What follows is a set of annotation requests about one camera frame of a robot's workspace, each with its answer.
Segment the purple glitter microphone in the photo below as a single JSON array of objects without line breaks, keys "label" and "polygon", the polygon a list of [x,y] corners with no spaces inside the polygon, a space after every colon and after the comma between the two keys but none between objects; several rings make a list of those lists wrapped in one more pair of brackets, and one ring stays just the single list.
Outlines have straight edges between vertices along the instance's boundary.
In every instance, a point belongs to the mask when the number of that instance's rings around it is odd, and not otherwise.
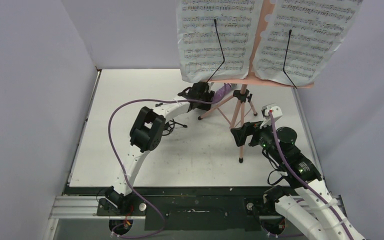
[{"label": "purple glitter microphone", "polygon": [[235,83],[224,83],[213,96],[212,103],[220,102],[225,96],[227,96],[232,90],[236,88],[237,84]]}]

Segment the pink music stand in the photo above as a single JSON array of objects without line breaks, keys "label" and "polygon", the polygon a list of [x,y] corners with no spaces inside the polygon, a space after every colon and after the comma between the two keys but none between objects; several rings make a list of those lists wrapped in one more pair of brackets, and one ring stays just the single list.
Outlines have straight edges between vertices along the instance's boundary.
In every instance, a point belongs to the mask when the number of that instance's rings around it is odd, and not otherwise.
[{"label": "pink music stand", "polygon": [[[270,87],[283,87],[283,88],[289,88],[289,85],[277,83],[268,79],[261,79],[256,76],[256,74],[253,71],[253,61],[255,59],[257,48],[259,46],[260,41],[262,40],[262,33],[266,30],[268,24],[269,24],[269,17],[268,15],[272,14],[275,8],[275,3],[271,2],[270,0],[263,0],[262,1],[262,7],[260,10],[258,25],[255,32],[255,39],[253,43],[253,48],[251,52],[251,56],[249,59],[249,70],[248,74],[244,79],[226,79],[226,80],[220,80],[222,83],[229,83],[229,84],[240,84],[240,95],[245,95],[247,93],[248,86],[270,86]],[[236,99],[236,105],[233,111],[233,115],[231,118],[228,118],[225,113],[220,109],[221,106],[228,103],[229,101]],[[198,120],[201,121],[204,118],[209,117],[214,111],[218,111],[224,119],[229,124],[229,127],[235,128],[240,127],[245,123],[245,117],[252,113],[255,117],[258,115],[258,111],[256,110],[254,104],[252,101],[249,102],[250,109],[246,111],[246,103],[241,102],[239,98],[236,98],[233,94],[230,96],[224,98],[219,103],[215,104],[210,110],[206,111],[205,113],[201,114],[198,117]]]}]

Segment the black mini tripod mic stand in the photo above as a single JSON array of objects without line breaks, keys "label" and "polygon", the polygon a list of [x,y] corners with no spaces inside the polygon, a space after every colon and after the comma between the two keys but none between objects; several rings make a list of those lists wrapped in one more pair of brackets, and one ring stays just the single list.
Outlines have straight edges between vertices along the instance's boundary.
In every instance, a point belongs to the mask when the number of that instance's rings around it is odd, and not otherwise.
[{"label": "black mini tripod mic stand", "polygon": [[162,132],[162,136],[163,137],[169,136],[174,131],[176,126],[180,126],[181,128],[188,128],[188,126],[186,124],[182,124],[182,123],[175,121],[174,119],[171,119],[165,123],[164,128],[163,128],[163,132]]}]

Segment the sheet music page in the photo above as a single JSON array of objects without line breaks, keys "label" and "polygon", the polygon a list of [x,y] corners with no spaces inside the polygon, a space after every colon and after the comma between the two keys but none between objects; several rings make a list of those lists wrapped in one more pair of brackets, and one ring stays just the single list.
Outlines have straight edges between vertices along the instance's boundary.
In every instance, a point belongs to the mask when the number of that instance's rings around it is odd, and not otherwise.
[{"label": "sheet music page", "polygon": [[253,60],[255,75],[292,87],[313,84],[343,43],[361,0],[278,0]]},{"label": "sheet music page", "polygon": [[262,0],[177,0],[177,47],[188,83],[244,79]]}]

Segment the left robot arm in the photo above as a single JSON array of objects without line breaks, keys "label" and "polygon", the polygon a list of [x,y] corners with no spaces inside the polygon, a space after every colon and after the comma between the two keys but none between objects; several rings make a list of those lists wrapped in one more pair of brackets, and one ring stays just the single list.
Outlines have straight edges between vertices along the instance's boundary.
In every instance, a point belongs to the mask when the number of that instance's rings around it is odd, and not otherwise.
[{"label": "left robot arm", "polygon": [[121,158],[113,140],[109,141],[121,171],[114,185],[104,194],[109,208],[116,215],[124,215],[129,210],[133,183],[145,158],[160,144],[168,122],[195,109],[208,110],[216,103],[215,91],[210,88],[206,82],[194,83],[172,100],[153,99],[158,106],[142,107],[129,131],[130,148],[126,157]]}]

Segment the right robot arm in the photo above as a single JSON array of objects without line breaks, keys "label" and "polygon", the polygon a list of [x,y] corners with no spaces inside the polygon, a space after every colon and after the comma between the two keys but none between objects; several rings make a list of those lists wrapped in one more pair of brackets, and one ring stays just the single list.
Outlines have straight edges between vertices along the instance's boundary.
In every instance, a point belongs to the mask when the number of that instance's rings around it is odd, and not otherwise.
[{"label": "right robot arm", "polygon": [[274,130],[259,122],[247,122],[230,130],[235,143],[241,147],[251,137],[249,146],[262,147],[262,154],[275,163],[289,186],[300,196],[294,199],[280,185],[263,194],[263,210],[279,214],[292,223],[309,240],[363,240],[331,196],[321,173],[295,145],[297,133],[290,127]]}]

